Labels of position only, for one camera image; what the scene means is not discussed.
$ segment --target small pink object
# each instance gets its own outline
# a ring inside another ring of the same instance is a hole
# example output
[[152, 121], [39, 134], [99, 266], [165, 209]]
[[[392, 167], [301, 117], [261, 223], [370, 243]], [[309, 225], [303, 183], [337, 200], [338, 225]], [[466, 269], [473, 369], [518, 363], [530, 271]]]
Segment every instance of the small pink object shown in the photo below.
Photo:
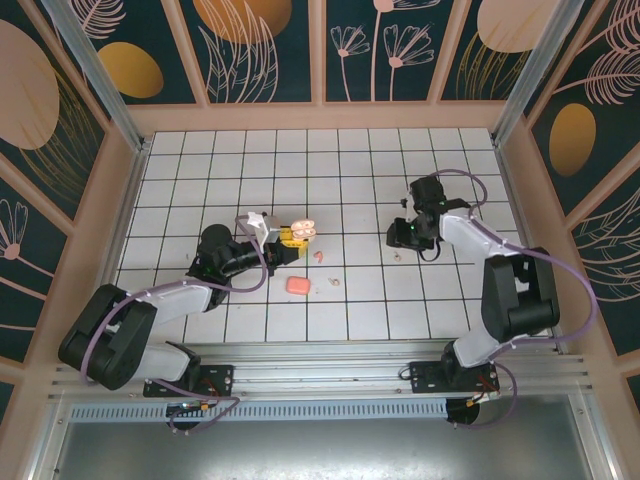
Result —
[[308, 278], [289, 277], [286, 290], [292, 295], [307, 295], [311, 290], [311, 282]]

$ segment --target purple cable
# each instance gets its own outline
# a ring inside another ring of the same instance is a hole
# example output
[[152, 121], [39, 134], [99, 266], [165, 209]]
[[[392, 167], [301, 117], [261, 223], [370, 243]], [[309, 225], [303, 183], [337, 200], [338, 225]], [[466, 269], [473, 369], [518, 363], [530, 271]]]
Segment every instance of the purple cable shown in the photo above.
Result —
[[173, 433], [178, 434], [178, 433], [182, 433], [182, 435], [184, 436], [189, 436], [193, 433], [200, 433], [203, 432], [204, 430], [213, 427], [216, 423], [218, 423], [218, 421], [224, 417], [227, 413], [229, 413], [231, 410], [233, 410], [234, 408], [236, 408], [236, 406], [240, 403], [240, 399], [238, 397], [213, 397], [210, 395], [200, 395], [199, 393], [193, 393], [193, 392], [189, 392], [188, 390], [183, 390], [182, 388], [178, 388], [175, 387], [173, 385], [171, 385], [168, 382], [165, 382], [164, 380], [160, 380], [160, 379], [155, 379], [153, 380], [155, 383], [157, 383], [158, 385], [162, 385], [165, 388], [168, 388], [169, 390], [173, 390], [176, 393], [180, 393], [182, 395], [185, 395], [187, 397], [192, 397], [192, 398], [197, 398], [198, 400], [204, 400], [205, 402], [209, 402], [209, 401], [215, 401], [216, 405], [218, 406], [218, 404], [221, 401], [225, 401], [225, 400], [233, 400], [233, 403], [231, 405], [229, 405], [227, 408], [225, 408], [224, 410], [222, 410], [218, 415], [216, 415], [215, 417], [213, 417], [211, 420], [207, 420], [206, 422], [201, 422], [199, 423], [197, 426], [190, 428], [189, 430], [178, 430], [178, 428], [176, 427], [174, 420], [176, 419], [176, 417], [180, 414], [180, 411], [176, 411], [174, 412], [171, 417], [169, 417], [169, 426], [171, 427], [171, 429], [173, 430]]
[[511, 370], [509, 370], [507, 367], [505, 367], [501, 363], [493, 362], [493, 364], [499, 369], [503, 370], [511, 379], [511, 385], [513, 385], [513, 396], [511, 397], [511, 403], [509, 404], [509, 409], [504, 415], [496, 418], [495, 420], [491, 420], [489, 422], [482, 423], [480, 425], [473, 425], [473, 424], [465, 425], [463, 423], [454, 423], [453, 426], [455, 428], [460, 427], [460, 428], [464, 428], [465, 430], [484, 430], [485, 428], [491, 428], [497, 425], [498, 423], [505, 421], [507, 418], [511, 416], [511, 414], [515, 410], [516, 404], [518, 403], [518, 384], [516, 383], [516, 377], [513, 375]]
[[[264, 285], [264, 282], [267, 280], [267, 264], [266, 264], [266, 262], [264, 260], [264, 256], [262, 255], [262, 252], [260, 251], [260, 246], [255, 241], [254, 237], [249, 233], [247, 228], [244, 225], [242, 225], [242, 223], [240, 223], [240, 220], [245, 220], [247, 218], [249, 218], [247, 215], [236, 217], [236, 224], [238, 225], [238, 227], [240, 227], [240, 230], [242, 230], [242, 232], [247, 236], [247, 238], [251, 242], [251, 246], [255, 249], [256, 252], [258, 252], [258, 258], [260, 259], [260, 265], [262, 267], [261, 268], [262, 277], [260, 278], [260, 281], [258, 282], [258, 284], [253, 286], [253, 287], [249, 287], [249, 288], [233, 288], [233, 287], [227, 287], [225, 285], [218, 285], [218, 284], [215, 284], [215, 283], [202, 282], [200, 280], [180, 280], [178, 282], [172, 282], [172, 283], [167, 283], [165, 285], [158, 285], [156, 287], [148, 288], [146, 290], [143, 290], [141, 292], [137, 292], [137, 293], [134, 293], [133, 295], [128, 296], [123, 301], [118, 303], [107, 314], [107, 316], [104, 317], [104, 320], [102, 320], [102, 323], [98, 326], [98, 328], [96, 330], [96, 333], [94, 333], [93, 337], [91, 337], [91, 340], [89, 341], [89, 345], [87, 346], [87, 351], [85, 352], [84, 357], [82, 358], [82, 365], [80, 366], [80, 378], [82, 379], [82, 381], [86, 385], [93, 385], [93, 383], [89, 381], [89, 378], [87, 376], [87, 369], [89, 368], [89, 360], [91, 359], [91, 355], [93, 354], [93, 350], [96, 348], [96, 345], [98, 344], [98, 340], [99, 340], [100, 336], [102, 335], [102, 333], [107, 328], [107, 325], [109, 325], [109, 322], [111, 322], [111, 320], [113, 320], [113, 318], [118, 314], [118, 312], [120, 310], [122, 310], [125, 306], [130, 304], [131, 302], [133, 302], [135, 300], [138, 300], [140, 298], [144, 298], [144, 297], [150, 296], [153, 293], [159, 293], [159, 292], [162, 292], [164, 290], [167, 290], [167, 289], [170, 289], [170, 288], [173, 288], [173, 287], [180, 287], [180, 286], [186, 286], [186, 285], [196, 285], [196, 286], [201, 286], [201, 287], [215, 288], [215, 289], [218, 289], [218, 290], [223, 290], [225, 292], [234, 292], [234, 293], [251, 293], [251, 292], [255, 292], [262, 285]], [[173, 387], [172, 385], [168, 386], [167, 388], [170, 388], [170, 389], [176, 391], [175, 387]], [[195, 398], [195, 394], [193, 394], [193, 393], [189, 393], [189, 396], [194, 396], [194, 398]]]

